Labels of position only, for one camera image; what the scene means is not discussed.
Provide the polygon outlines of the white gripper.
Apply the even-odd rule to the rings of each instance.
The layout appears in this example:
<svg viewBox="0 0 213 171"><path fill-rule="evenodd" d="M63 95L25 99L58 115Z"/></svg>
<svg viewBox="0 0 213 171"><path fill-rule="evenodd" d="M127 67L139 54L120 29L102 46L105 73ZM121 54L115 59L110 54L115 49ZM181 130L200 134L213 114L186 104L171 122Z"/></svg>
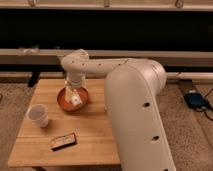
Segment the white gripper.
<svg viewBox="0 0 213 171"><path fill-rule="evenodd" d="M65 79L66 94L68 96L71 96L76 89L83 86L83 82L84 78L82 76L77 77L67 76Z"/></svg>

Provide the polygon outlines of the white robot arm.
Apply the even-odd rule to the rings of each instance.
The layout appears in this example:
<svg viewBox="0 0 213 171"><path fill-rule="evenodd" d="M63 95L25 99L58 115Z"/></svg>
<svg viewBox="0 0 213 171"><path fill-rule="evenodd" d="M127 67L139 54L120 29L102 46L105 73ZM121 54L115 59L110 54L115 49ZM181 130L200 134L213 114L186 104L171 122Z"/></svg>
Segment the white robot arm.
<svg viewBox="0 0 213 171"><path fill-rule="evenodd" d="M148 59L91 59L79 49L60 59L72 88L87 75L104 79L104 97L122 171L176 171L156 95L163 66Z"/></svg>

